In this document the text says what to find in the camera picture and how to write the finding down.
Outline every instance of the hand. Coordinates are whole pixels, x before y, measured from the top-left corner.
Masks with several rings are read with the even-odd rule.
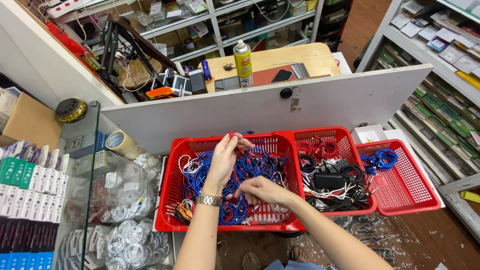
[[[235,165],[236,155],[234,150],[237,145],[243,149],[255,147],[240,133],[235,133],[235,136],[231,139],[228,134],[225,135],[215,147],[210,171],[202,189],[205,193],[222,194],[222,189],[227,184]]]
[[[263,202],[269,204],[280,204],[284,207],[294,195],[292,192],[275,184],[263,176],[247,179],[240,184],[235,192],[234,197],[238,198],[242,191],[249,204],[261,204]]]

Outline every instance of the smartphone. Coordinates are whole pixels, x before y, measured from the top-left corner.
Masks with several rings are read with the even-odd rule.
[[[288,81],[292,76],[292,74],[293,72],[291,71],[280,69],[278,73],[275,75],[275,78],[273,78],[272,83]]]

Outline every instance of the foot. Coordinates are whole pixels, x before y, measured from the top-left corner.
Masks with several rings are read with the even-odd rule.
[[[243,266],[243,270],[260,270],[261,268],[257,256],[250,251],[243,255],[241,264]]]
[[[308,262],[308,255],[305,249],[300,246],[294,246],[292,248],[292,260],[296,262]]]

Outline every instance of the spray can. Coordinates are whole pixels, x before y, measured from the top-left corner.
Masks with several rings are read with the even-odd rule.
[[[250,46],[239,39],[238,44],[233,48],[233,58],[235,59],[235,66],[237,67],[240,87],[253,86]]]

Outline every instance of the tape roll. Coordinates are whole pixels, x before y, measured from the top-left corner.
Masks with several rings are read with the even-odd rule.
[[[122,130],[117,130],[108,136],[106,145],[108,149],[129,160],[135,160],[147,152]]]

